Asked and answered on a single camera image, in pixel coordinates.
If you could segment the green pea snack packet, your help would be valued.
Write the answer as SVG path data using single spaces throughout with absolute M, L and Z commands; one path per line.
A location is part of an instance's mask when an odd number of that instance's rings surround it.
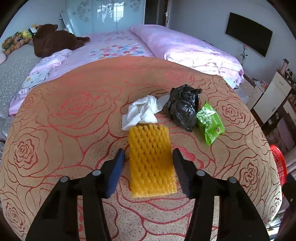
M 205 102 L 197 112 L 196 119 L 197 125 L 204 134 L 205 143 L 208 146 L 212 145 L 222 133 L 225 133 L 225 127 L 219 114 L 208 102 Z

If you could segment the black plastic bag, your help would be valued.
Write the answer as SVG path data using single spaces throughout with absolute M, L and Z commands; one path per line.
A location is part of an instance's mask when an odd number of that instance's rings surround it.
M 167 103 L 166 116 L 177 126 L 192 132 L 196 124 L 196 113 L 199 109 L 199 97 L 202 89 L 184 84 L 172 88 Z

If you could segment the white tissue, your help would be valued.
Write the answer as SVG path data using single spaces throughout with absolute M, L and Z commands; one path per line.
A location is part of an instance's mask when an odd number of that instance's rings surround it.
M 169 98 L 169 94 L 160 98 L 148 95 L 133 102 L 128 107 L 128 113 L 122 115 L 122 130 L 129 131 L 137 124 L 157 123 L 155 114 L 163 110 Z

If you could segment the red plastic mesh basket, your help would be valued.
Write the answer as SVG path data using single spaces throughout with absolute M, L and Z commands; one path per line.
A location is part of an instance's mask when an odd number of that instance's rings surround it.
M 270 149 L 276 163 L 280 184 L 281 186 L 283 186 L 286 183 L 286 179 L 287 179 L 287 166 L 285 163 L 284 155 L 276 145 L 271 145 Z

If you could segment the orange rose pattern blanket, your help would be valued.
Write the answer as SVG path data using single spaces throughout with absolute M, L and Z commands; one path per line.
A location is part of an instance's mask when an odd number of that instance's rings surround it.
M 129 150 L 122 115 L 134 101 L 160 97 L 188 84 L 202 89 L 225 133 L 208 146 L 198 129 L 187 132 L 158 113 L 171 145 L 187 160 L 219 179 L 235 177 L 265 225 L 280 209 L 276 164 L 259 124 L 220 76 L 148 57 L 117 57 L 88 63 L 35 87 L 14 118 L 1 165 L 4 217 L 24 240 L 35 215 L 62 176 L 80 178 Z

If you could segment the white tall cabinet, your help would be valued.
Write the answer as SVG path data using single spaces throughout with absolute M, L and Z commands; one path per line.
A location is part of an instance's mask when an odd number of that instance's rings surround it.
M 268 88 L 253 107 L 262 123 L 266 123 L 277 111 L 291 91 L 291 85 L 276 71 Z

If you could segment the white low tv cabinet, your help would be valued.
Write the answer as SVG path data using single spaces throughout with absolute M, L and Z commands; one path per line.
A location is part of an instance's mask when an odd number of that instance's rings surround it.
M 248 96 L 246 106 L 249 110 L 252 110 L 255 104 L 263 96 L 265 90 L 260 86 L 258 81 L 249 78 L 246 74 L 243 75 L 244 82 L 239 85 L 245 95 Z

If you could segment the pink thermos bottle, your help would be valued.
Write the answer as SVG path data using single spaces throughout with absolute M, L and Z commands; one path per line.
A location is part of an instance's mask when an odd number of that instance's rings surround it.
M 283 65 L 281 66 L 281 69 L 280 69 L 281 75 L 285 74 L 285 72 L 287 70 L 287 67 L 288 67 L 288 64 L 289 64 L 289 61 L 287 59 L 284 59 L 283 60 Z

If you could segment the brown plush teddy bear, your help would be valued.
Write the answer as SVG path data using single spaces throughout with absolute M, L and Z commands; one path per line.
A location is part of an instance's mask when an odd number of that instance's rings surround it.
M 34 53 L 45 58 L 63 49 L 75 50 L 90 42 L 89 37 L 76 37 L 65 30 L 57 30 L 58 25 L 40 25 L 33 37 Z

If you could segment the pink floral bed sheet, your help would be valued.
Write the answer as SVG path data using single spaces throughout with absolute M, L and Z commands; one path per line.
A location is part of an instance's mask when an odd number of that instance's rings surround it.
M 62 50 L 41 59 L 27 75 L 46 71 L 45 83 L 87 63 L 121 56 L 154 57 L 154 54 L 140 37 L 129 30 L 98 33 L 91 35 L 90 42 L 81 48 Z

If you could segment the yellow green plush toy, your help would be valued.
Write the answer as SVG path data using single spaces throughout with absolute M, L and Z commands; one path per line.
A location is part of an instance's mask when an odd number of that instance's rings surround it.
M 39 26 L 32 25 L 28 30 L 23 30 L 22 32 L 16 32 L 13 36 L 9 36 L 2 43 L 2 53 L 9 56 L 13 51 L 19 49 L 25 44 L 32 42 Z

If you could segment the pink folded duvet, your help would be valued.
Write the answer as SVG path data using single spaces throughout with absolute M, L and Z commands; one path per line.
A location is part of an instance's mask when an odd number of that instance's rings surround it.
M 209 75 L 219 75 L 231 88 L 244 82 L 244 71 L 240 62 L 205 41 L 160 25 L 134 25 L 129 30 L 137 35 L 158 59 Z

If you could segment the glass sliding door wardrobe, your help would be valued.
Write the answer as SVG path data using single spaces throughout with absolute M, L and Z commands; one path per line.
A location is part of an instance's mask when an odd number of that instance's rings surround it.
M 69 32 L 88 36 L 129 30 L 133 25 L 143 24 L 145 4 L 143 0 L 66 1 L 65 10 L 60 14 Z

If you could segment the black wall television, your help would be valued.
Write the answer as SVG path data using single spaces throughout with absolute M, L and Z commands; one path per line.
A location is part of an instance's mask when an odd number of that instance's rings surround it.
M 273 32 L 244 16 L 230 13 L 225 33 L 266 56 Z

